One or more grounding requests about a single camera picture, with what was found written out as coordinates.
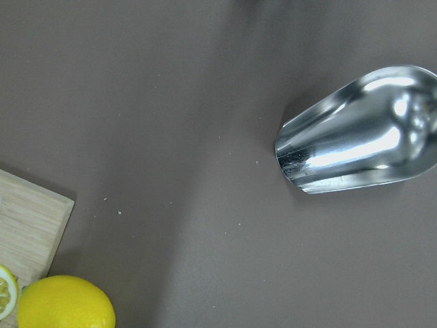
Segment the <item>metal scoop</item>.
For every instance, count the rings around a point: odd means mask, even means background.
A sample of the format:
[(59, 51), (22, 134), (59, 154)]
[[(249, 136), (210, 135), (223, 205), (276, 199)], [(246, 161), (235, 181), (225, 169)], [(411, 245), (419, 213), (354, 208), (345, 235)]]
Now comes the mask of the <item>metal scoop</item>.
[(369, 72), (283, 124), (275, 155), (308, 194), (387, 185), (436, 166), (436, 74), (413, 65)]

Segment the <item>wooden cutting board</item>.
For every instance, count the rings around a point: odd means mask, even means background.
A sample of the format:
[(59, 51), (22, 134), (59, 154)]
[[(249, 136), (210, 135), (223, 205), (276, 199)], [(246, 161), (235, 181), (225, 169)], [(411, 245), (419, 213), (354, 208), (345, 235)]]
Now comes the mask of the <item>wooden cutting board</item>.
[(1, 171), (1, 264), (18, 290), (47, 276), (74, 200)]

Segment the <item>whole yellow lemon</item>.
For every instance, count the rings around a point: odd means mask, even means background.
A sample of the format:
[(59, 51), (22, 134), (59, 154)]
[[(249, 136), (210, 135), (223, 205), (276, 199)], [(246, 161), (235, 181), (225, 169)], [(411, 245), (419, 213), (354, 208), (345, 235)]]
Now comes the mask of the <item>whole yellow lemon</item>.
[(114, 327), (116, 317), (107, 295), (79, 277), (56, 275), (22, 291), (19, 327)]

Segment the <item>lemon half slice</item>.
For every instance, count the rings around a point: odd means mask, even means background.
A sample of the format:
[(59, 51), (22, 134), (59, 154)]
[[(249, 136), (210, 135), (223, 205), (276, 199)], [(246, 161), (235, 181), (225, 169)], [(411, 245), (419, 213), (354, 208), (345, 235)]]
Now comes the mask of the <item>lemon half slice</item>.
[(5, 266), (1, 265), (1, 320), (13, 312), (18, 296), (17, 279)]

